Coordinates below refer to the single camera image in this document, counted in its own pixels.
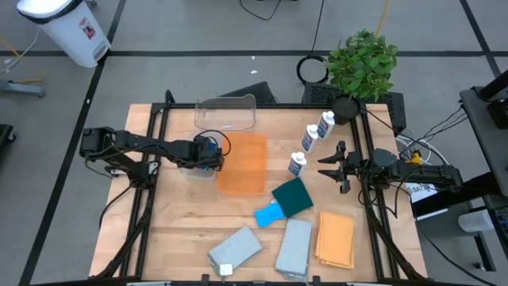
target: orange translucent sheet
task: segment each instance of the orange translucent sheet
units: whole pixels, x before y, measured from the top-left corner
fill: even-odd
[[[264,133],[230,132],[229,153],[217,174],[217,189],[234,195],[264,193],[267,176],[267,135]],[[223,152],[229,150],[224,140]]]

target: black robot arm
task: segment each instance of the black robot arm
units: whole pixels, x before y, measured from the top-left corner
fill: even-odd
[[[113,176],[126,173],[137,187],[147,182],[158,167],[155,164],[136,162],[125,153],[139,152],[162,156],[176,163],[178,168],[222,169],[224,155],[212,137],[198,135],[193,141],[159,141],[153,138],[131,134],[125,130],[113,130],[110,127],[87,128],[83,130],[79,155],[86,160],[104,160],[105,170]]]
[[[402,181],[434,184],[440,191],[455,192],[459,191],[462,187],[459,170],[451,165],[423,166],[411,164],[399,160],[394,154],[384,149],[374,150],[373,160],[360,160],[360,155],[357,152],[350,152],[345,157],[345,150],[345,142],[340,141],[335,155],[318,160],[320,163],[335,164],[339,162],[341,164],[337,170],[319,170],[319,172],[337,182],[342,182],[341,193],[343,194],[349,191],[348,175],[358,177],[364,186],[364,190],[368,190],[370,187],[386,189],[390,187],[392,182]],[[373,202],[370,200],[368,193],[364,194],[364,200],[369,225],[374,228],[375,232],[383,240],[387,250],[392,253],[407,278],[412,280],[428,280],[413,268],[384,230],[383,224],[375,215],[374,208],[372,207]]]

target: gray floor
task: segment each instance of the gray floor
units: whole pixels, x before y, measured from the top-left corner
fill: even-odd
[[[267,15],[275,1],[244,0],[253,11]],[[100,1],[94,10],[107,33],[119,0]],[[128,0],[113,41],[115,51],[308,50],[317,24],[318,1],[283,1],[271,21],[245,13],[236,1]],[[469,0],[473,14],[493,51],[508,51],[502,22],[503,0]],[[0,4],[0,37],[16,49],[33,39],[35,27],[15,10],[16,1]],[[375,29],[383,1],[325,0],[316,49],[337,46],[358,29]],[[402,51],[481,51],[459,1],[393,0],[382,33]],[[7,47],[0,44],[0,51]],[[60,50],[40,34],[36,51]],[[85,126],[125,124],[129,105],[162,101],[171,89],[177,102],[196,102],[266,80],[281,102],[300,102],[303,86],[296,78],[300,56],[111,56],[95,92]],[[496,58],[502,71],[507,58]],[[2,284],[19,281],[35,234],[71,139],[94,69],[76,66],[64,56],[30,56],[3,79],[45,77],[47,96],[0,95],[0,122],[15,126],[18,139],[0,164],[0,276]],[[303,68],[308,79],[322,76],[319,64]],[[459,91],[494,78],[481,57],[400,57],[392,76],[393,90],[404,93],[408,129],[416,137],[458,108]],[[433,140],[465,179],[487,171],[471,126],[466,121]],[[44,245],[33,283],[84,279],[98,235],[98,216],[110,182],[90,173],[77,155]],[[495,273],[473,269],[479,254],[470,237],[434,232],[445,217],[422,223],[434,241],[474,274],[506,284],[506,258],[492,242]],[[438,281],[478,284],[446,262],[421,239],[429,276]]]

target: gray cloth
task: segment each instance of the gray cloth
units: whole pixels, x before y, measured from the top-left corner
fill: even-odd
[[[220,276],[221,265],[231,264],[234,271],[262,249],[257,236],[248,226],[244,226],[209,251],[208,258],[216,274]]]
[[[283,244],[275,263],[275,270],[286,279],[307,280],[311,233],[311,222],[292,218],[287,220]]]

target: yellow cable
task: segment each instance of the yellow cable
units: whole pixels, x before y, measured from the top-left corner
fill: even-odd
[[[9,44],[9,42],[4,39],[4,38],[0,38],[0,42],[3,42],[3,44],[14,54],[16,55],[17,57],[19,57],[20,55],[16,52],[16,50],[13,48],[13,46],[11,46]],[[17,80],[16,82],[17,83],[20,83],[20,82],[28,82],[28,83],[43,83],[44,82],[44,77],[42,75],[40,75],[39,71],[37,70],[37,68],[35,68],[28,60],[25,61],[32,69],[33,71],[35,72],[35,74],[39,77],[39,79],[21,79],[21,80]]]
[[[376,37],[379,35],[379,31],[381,30],[381,27],[383,27],[384,19],[387,17],[389,5],[390,5],[390,0],[385,0],[384,7],[383,7],[383,15],[381,16],[381,19],[379,20],[378,28],[375,30],[375,34],[374,34]]]

